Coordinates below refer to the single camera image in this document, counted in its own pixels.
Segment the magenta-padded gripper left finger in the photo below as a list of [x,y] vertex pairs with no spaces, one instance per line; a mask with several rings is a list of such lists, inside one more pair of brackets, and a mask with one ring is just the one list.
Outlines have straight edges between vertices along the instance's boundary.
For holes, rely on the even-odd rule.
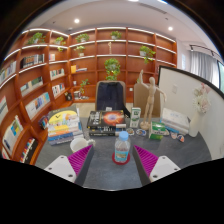
[[86,146],[70,156],[60,155],[45,171],[82,186],[94,154],[92,145]]

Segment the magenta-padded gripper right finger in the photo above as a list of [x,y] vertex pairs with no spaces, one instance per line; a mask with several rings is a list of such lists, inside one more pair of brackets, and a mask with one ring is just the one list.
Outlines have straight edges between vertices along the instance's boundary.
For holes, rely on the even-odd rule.
[[133,157],[143,186],[180,170],[167,156],[157,157],[137,145],[133,146]]

